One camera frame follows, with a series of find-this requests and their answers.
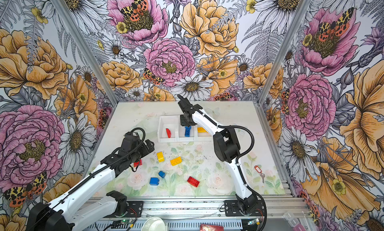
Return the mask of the blue lego long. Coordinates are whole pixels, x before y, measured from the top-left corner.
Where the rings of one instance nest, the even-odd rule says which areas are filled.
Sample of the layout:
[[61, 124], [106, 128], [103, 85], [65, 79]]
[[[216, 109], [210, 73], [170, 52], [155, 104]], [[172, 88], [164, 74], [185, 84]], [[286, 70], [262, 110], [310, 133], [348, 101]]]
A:
[[191, 136], [191, 126], [186, 126], [185, 127], [185, 137], [190, 137]]

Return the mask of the red lego small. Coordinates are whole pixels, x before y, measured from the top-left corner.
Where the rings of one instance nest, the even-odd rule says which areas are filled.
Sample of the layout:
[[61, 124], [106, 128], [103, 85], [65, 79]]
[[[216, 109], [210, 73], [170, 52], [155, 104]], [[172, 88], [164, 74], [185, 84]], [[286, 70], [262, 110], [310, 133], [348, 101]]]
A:
[[140, 159], [137, 162], [134, 162], [134, 167], [141, 166], [143, 164], [142, 160]]

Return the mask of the white three-compartment tray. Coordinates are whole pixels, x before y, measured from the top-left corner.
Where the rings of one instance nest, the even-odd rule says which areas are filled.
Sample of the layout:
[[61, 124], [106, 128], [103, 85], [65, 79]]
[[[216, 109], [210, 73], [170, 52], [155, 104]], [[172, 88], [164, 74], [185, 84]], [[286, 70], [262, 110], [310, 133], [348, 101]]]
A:
[[[191, 136], [185, 137], [185, 127], [181, 126], [179, 115], [161, 116], [158, 125], [159, 143], [188, 143], [188, 142], [211, 142], [213, 136], [210, 133], [198, 133], [200, 125], [191, 126]], [[166, 128], [170, 129], [172, 136], [168, 138]]]

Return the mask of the red lego long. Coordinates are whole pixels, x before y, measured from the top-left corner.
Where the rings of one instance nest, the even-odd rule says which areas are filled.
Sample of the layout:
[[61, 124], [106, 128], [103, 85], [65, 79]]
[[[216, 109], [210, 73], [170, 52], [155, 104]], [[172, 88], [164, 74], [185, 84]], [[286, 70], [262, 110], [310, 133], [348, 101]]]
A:
[[198, 181], [197, 179], [195, 179], [191, 176], [188, 177], [187, 182], [195, 188], [197, 188], [200, 184], [200, 181]]

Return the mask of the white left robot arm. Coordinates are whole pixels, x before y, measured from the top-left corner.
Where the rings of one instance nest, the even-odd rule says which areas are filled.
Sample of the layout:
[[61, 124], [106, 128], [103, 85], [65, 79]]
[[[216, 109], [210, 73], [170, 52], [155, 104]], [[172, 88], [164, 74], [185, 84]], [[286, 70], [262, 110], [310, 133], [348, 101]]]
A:
[[101, 218], [123, 217], [129, 210], [127, 196], [108, 192], [96, 203], [83, 205], [103, 186], [127, 169], [136, 170], [135, 162], [153, 152], [154, 142], [146, 139], [143, 128], [137, 127], [124, 135], [120, 147], [101, 160], [84, 179], [58, 198], [35, 205], [29, 214], [28, 231], [82, 231]]

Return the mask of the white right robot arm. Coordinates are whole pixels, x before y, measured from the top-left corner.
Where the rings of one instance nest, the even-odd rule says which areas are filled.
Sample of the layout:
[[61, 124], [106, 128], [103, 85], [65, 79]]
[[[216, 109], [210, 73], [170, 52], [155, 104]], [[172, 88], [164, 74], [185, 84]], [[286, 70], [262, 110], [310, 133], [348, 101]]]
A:
[[[211, 117], [202, 106], [191, 104], [182, 95], [177, 97], [178, 105], [183, 112], [180, 116], [181, 124], [183, 126], [199, 125], [213, 137], [215, 154], [220, 161], [228, 165], [233, 178], [240, 213], [245, 216], [250, 215], [256, 210], [257, 205], [264, 201], [263, 197], [248, 184], [241, 164], [241, 157], [247, 155], [255, 145], [253, 133], [243, 126], [225, 126]], [[244, 152], [241, 152], [237, 129], [247, 132], [251, 138], [251, 144]]]

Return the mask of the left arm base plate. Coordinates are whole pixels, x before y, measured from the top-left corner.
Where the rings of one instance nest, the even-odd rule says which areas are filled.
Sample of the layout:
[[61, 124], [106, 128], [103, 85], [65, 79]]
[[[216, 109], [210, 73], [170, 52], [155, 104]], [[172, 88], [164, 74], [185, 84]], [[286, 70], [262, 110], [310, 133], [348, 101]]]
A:
[[143, 201], [127, 201], [118, 203], [114, 213], [105, 218], [140, 218], [142, 216]]

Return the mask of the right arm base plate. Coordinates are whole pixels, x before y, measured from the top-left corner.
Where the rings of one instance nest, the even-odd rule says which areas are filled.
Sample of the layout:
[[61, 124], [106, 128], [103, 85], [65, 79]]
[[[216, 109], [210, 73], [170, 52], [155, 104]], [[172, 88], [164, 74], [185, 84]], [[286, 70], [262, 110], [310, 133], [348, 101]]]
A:
[[266, 205], [263, 201], [258, 201], [254, 208], [243, 214], [240, 211], [237, 200], [224, 200], [224, 209], [226, 217], [261, 217], [266, 216]]

